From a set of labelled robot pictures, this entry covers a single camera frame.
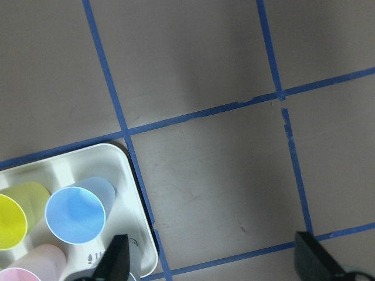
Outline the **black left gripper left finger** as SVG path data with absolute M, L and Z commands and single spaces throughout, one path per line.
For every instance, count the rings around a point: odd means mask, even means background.
M 130 272 L 127 234 L 115 235 L 96 267 L 92 280 L 126 281 Z

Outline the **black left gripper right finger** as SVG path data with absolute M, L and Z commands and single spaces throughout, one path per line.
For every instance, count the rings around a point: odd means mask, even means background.
M 345 270 L 310 232 L 295 233 L 294 266 L 301 280 L 346 280 Z

